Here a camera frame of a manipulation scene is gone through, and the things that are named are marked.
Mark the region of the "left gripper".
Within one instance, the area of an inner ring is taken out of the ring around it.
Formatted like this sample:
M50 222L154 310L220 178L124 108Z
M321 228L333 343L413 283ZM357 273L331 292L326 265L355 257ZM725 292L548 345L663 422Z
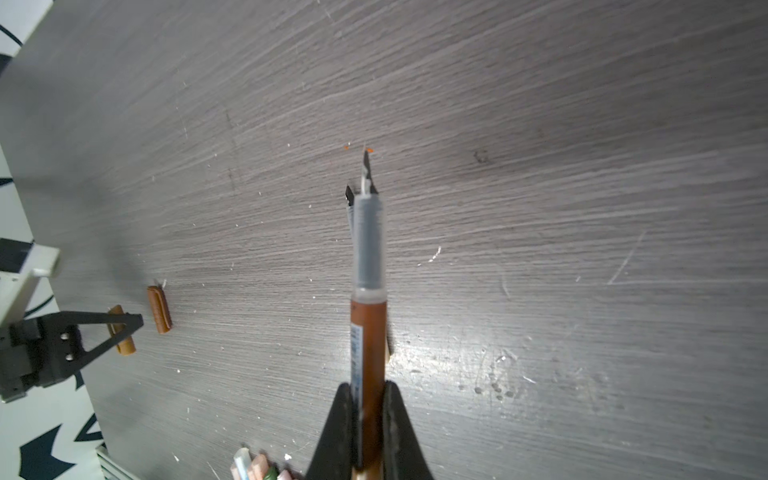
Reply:
M69 379L143 326L140 314L62 311L2 327L1 401Z

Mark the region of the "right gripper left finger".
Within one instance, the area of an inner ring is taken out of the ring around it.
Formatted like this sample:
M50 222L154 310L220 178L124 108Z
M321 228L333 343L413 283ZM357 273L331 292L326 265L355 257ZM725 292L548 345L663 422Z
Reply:
M354 402L350 385L338 386L306 472L306 480L350 480L354 460Z

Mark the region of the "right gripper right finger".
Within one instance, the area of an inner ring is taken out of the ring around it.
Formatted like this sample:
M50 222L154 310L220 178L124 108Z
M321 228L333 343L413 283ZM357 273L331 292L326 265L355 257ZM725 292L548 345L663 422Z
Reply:
M399 387L385 385L382 410L383 478L385 480L433 480Z

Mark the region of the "dark brown pen cap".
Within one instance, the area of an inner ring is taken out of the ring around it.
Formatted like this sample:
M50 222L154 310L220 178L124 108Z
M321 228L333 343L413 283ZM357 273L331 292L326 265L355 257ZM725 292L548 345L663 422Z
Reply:
M147 295L157 331L168 333L172 329L172 320L164 290L161 286L148 286Z

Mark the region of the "ochre capped brown pen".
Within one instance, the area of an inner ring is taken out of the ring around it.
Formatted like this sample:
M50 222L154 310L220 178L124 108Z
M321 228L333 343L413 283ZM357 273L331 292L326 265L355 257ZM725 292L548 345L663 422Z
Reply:
M354 194L352 219L352 474L355 479L381 479L388 317L386 247L383 202L373 180L369 151L363 154L360 186Z

